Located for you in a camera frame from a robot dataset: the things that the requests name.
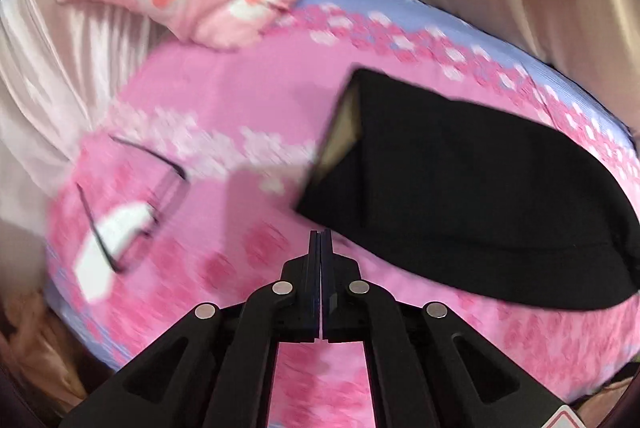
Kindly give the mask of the black pants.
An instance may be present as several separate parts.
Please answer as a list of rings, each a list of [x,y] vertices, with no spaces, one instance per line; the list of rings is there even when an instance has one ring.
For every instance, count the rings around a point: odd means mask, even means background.
[[[296,206],[390,263],[508,303],[601,310],[639,289],[639,220],[548,126],[358,69]]]

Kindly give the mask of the pink floral bed sheet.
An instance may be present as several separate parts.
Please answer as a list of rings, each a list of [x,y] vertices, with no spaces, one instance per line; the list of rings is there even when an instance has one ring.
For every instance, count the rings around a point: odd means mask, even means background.
[[[160,45],[82,143],[50,212],[46,296],[93,356],[120,370],[195,306],[239,304],[303,252],[293,201],[357,64],[559,129],[638,200],[623,125],[563,75],[529,71],[512,45],[416,0],[302,0],[237,51]],[[140,265],[88,304],[72,269],[88,233],[75,181],[114,170],[110,135],[179,162],[191,187]]]

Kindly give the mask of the white paper card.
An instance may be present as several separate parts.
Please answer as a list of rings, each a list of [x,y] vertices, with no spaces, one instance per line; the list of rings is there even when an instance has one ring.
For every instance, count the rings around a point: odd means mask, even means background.
[[[142,201],[117,205],[98,219],[87,204],[84,208],[89,232],[72,269],[81,296],[95,304],[111,295],[116,275],[125,271],[125,253],[154,220],[152,207]]]

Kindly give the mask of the black-framed eyeglasses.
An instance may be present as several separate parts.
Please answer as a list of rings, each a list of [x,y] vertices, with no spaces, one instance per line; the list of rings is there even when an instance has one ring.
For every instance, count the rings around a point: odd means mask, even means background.
[[[114,170],[75,181],[88,222],[74,261],[78,279],[111,278],[139,266],[191,187],[186,167],[163,153],[115,135],[106,145]]]

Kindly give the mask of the white satin curtain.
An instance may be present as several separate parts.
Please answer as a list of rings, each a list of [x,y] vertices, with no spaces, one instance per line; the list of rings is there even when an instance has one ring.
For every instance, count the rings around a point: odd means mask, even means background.
[[[99,3],[1,0],[1,292],[36,289],[46,212],[161,26]]]

